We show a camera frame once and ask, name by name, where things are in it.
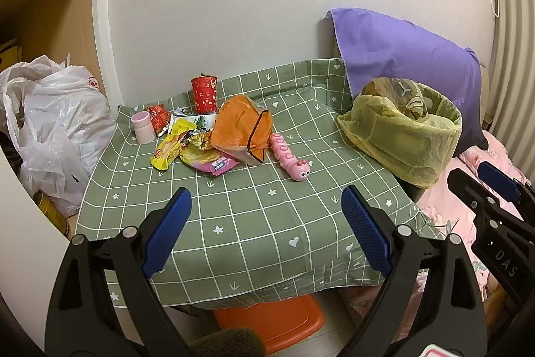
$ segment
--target purple cloth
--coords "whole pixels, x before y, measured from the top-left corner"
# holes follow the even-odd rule
[[[353,97],[376,77],[423,83],[461,111],[463,130],[454,156],[471,146],[488,148],[479,121],[481,70],[472,49],[370,10],[338,8],[331,14]]]

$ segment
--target brown fuzzy object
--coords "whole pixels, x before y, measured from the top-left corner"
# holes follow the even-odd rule
[[[193,342],[190,348],[197,357],[264,357],[265,347],[249,328],[218,331]]]

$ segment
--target red plastic stool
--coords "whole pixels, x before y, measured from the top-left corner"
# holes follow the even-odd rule
[[[323,312],[312,295],[251,307],[215,310],[221,329],[248,327],[260,336],[266,354],[283,350],[314,334],[323,325]]]

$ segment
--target green checkered tablecloth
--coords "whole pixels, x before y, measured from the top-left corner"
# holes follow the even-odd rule
[[[274,131],[309,161],[306,181],[292,180],[271,150],[263,165],[242,164],[218,177],[179,160],[157,171],[149,162],[157,142],[140,146],[129,124],[145,107],[140,104],[120,107],[117,130],[89,182],[77,232],[92,240],[139,225],[178,187],[192,193],[191,217],[165,268],[151,279],[163,305],[216,309],[378,284],[380,274],[366,262],[341,212],[348,184],[396,224],[436,236],[394,176],[353,147],[336,125],[335,117],[352,103],[342,60],[303,61],[219,81],[218,105],[237,94],[269,108]],[[160,103],[191,108],[192,96]],[[113,303],[124,306],[117,277],[112,271],[106,277]]]

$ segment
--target pink bedding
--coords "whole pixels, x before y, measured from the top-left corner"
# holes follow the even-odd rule
[[[477,180],[477,167],[481,162],[489,161],[510,178],[516,179],[521,183],[529,183],[529,181],[522,172],[513,165],[503,144],[489,132],[484,131],[483,133],[489,142],[489,149],[481,150],[474,146],[467,149],[467,151],[462,153],[458,158],[453,158],[440,175],[438,182],[424,192],[424,195],[422,195],[422,198],[420,198],[417,204],[422,212],[434,221],[435,226],[437,226],[442,234],[447,235],[450,232],[453,232],[457,233],[462,238],[466,250],[468,251],[468,255],[470,256],[470,260],[472,260],[472,266],[477,277],[479,289],[484,298],[485,284],[489,276],[489,271],[474,255],[471,249],[471,245],[475,241],[475,226],[473,224],[474,213],[448,189],[447,179],[449,172],[454,168],[461,168],[461,170]],[[485,184],[484,186],[500,199],[500,206],[502,209],[505,209],[520,218],[518,211],[512,203],[506,202],[494,190],[490,189],[489,186],[486,186]],[[410,330],[422,297],[425,279],[426,273],[420,273],[418,275],[405,317],[403,318],[397,333],[397,340],[405,337]],[[345,292],[351,307],[364,317],[370,308],[371,302],[376,298],[379,289],[380,286],[352,287],[345,289]]]

